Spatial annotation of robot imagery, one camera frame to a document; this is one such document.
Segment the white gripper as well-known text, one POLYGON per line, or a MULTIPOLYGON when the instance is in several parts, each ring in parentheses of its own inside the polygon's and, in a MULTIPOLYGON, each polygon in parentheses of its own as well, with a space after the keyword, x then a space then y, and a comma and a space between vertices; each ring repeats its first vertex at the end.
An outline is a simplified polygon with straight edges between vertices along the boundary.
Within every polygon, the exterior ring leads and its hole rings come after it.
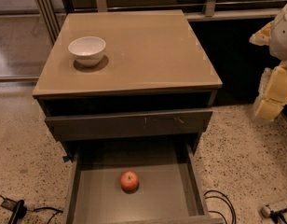
POLYGON ((273 22, 252 34, 249 42, 256 46, 269 45, 270 54, 281 60, 275 68, 264 70, 253 105, 256 118, 273 121, 287 105, 287 4, 273 22))

